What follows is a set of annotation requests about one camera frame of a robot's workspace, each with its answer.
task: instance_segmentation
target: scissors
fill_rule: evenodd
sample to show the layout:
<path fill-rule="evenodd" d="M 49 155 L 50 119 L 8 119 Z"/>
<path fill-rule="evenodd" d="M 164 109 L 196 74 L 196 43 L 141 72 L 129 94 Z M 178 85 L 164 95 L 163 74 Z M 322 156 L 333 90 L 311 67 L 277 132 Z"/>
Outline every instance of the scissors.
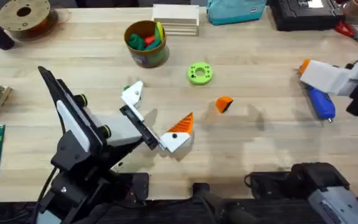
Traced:
<path fill-rule="evenodd" d="M 358 31 L 353 26 L 347 24 L 346 22 L 339 22 L 335 27 L 336 32 L 339 32 L 343 35 L 351 37 L 358 42 Z"/>

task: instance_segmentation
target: black box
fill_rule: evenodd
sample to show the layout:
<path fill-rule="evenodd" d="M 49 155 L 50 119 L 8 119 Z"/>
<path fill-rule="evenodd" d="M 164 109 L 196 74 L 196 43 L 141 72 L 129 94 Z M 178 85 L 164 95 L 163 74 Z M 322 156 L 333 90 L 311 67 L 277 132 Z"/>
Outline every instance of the black box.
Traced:
<path fill-rule="evenodd" d="M 335 0 L 314 0 L 322 7 L 310 5 L 308 0 L 270 0 L 277 30 L 326 30 L 344 19 Z"/>

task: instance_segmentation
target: red toy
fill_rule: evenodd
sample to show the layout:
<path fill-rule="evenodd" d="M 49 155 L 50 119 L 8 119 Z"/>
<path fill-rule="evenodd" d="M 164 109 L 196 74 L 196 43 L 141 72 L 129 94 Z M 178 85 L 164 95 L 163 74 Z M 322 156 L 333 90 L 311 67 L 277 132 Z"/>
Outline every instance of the red toy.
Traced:
<path fill-rule="evenodd" d="M 146 37 L 146 39 L 144 39 L 144 42 L 146 43 L 146 46 L 149 46 L 150 44 L 152 44 L 154 42 L 154 35 L 150 36 L 150 37 Z"/>

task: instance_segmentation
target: green ring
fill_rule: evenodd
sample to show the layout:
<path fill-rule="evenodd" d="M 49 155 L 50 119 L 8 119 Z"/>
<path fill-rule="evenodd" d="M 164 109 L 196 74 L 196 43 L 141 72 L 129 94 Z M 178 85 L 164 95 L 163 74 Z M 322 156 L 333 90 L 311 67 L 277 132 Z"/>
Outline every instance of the green ring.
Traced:
<path fill-rule="evenodd" d="M 196 72 L 201 71 L 203 76 L 197 75 Z M 205 85 L 212 80 L 213 72 L 211 66 L 205 62 L 197 62 L 190 65 L 187 70 L 187 78 L 194 85 Z"/>

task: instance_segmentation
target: blue tool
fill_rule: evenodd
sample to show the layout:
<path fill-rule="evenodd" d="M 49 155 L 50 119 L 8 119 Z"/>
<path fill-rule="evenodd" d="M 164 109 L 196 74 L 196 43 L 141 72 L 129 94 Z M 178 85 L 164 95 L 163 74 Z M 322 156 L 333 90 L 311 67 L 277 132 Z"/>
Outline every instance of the blue tool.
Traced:
<path fill-rule="evenodd" d="M 306 86 L 306 90 L 317 116 L 332 124 L 335 118 L 335 106 L 328 94 L 309 85 Z"/>

